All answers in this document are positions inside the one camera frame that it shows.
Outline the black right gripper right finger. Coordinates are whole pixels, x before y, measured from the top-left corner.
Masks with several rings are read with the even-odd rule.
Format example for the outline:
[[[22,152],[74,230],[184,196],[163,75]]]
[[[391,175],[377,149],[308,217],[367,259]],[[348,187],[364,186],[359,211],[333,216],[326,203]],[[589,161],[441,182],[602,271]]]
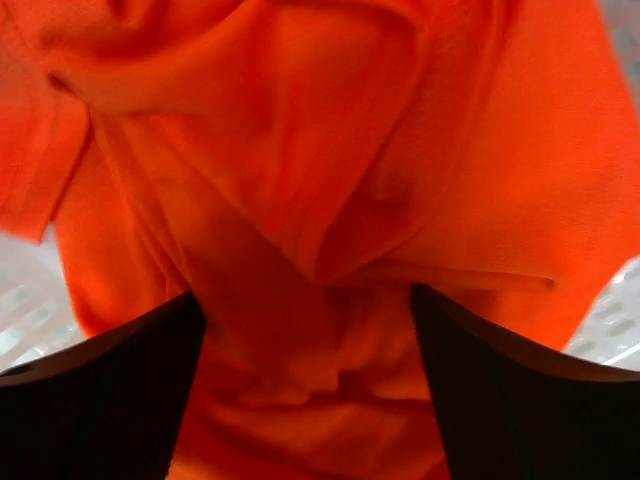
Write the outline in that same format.
[[[547,348],[428,286],[410,305],[452,478],[638,478],[638,373]]]

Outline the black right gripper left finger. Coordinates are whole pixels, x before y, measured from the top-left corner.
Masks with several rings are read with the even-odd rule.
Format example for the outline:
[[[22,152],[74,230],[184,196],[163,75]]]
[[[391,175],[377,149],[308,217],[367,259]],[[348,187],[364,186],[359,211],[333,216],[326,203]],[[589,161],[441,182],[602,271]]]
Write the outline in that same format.
[[[166,478],[205,327],[186,292],[2,372],[2,478]]]

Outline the orange t-shirt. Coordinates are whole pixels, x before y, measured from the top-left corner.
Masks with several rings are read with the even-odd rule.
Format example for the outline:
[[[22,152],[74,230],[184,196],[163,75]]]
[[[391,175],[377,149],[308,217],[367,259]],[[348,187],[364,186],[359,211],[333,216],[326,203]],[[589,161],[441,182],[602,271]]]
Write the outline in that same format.
[[[97,335],[192,291],[173,479],[444,479],[415,283],[554,349],[639,253],[592,1],[5,1],[1,228]]]

